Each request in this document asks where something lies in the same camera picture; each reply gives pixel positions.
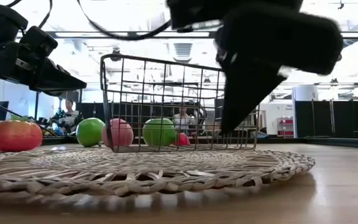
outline ball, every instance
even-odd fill
[[[118,118],[111,119],[110,127],[113,146],[129,146],[132,144],[134,131],[126,121]],[[103,143],[110,147],[106,126],[103,128]]]
[[[167,118],[150,119],[143,126],[143,139],[149,146],[169,146],[176,135],[172,121]]]
[[[190,139],[185,133],[179,133],[175,143],[173,144],[176,146],[189,146]]]
[[[98,118],[88,118],[81,121],[75,131],[78,143],[84,147],[99,144],[102,141],[103,128],[104,123]]]

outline desk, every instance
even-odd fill
[[[221,223],[358,224],[358,149],[309,144],[267,144],[316,159],[309,174],[248,190],[112,199],[110,212],[0,206],[0,223]]]

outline red apple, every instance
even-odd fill
[[[34,123],[18,120],[0,122],[0,151],[21,152],[39,147],[42,131]]]

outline toy apple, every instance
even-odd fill
[[[149,146],[169,146],[176,139],[175,127],[167,118],[150,119],[143,126],[143,139]]]
[[[23,120],[0,122],[0,151],[28,151],[39,147],[41,144],[42,131],[35,123]]]
[[[81,121],[76,129],[77,141],[84,147],[92,147],[102,141],[104,123],[98,118]]]

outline person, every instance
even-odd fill
[[[189,125],[194,124],[194,118],[187,115],[187,108],[184,106],[180,108],[180,112],[178,114],[173,115],[173,123],[175,125],[175,129],[178,132],[185,133],[189,135]]]
[[[65,124],[67,124],[67,126],[65,126],[66,128],[70,127],[69,130],[65,129],[64,131],[70,134],[76,129],[76,126],[74,126],[75,118],[78,117],[80,112],[77,110],[73,110],[74,101],[66,100],[65,104],[66,104],[66,117],[62,118],[62,120],[65,122]]]

